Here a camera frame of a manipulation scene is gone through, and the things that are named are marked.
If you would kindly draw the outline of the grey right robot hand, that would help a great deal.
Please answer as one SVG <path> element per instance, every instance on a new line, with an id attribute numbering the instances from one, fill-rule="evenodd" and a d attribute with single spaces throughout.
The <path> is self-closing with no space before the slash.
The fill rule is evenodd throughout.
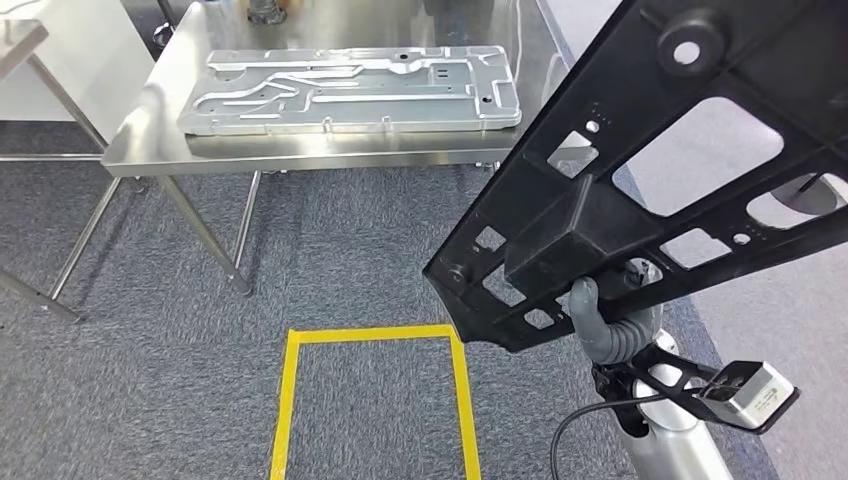
<path id="1" fill-rule="evenodd" d="M 568 308 L 584 353 L 598 364 L 608 364 L 613 353 L 612 331 L 598 309 L 598 287 L 594 280 L 581 277 L 572 284 Z"/>

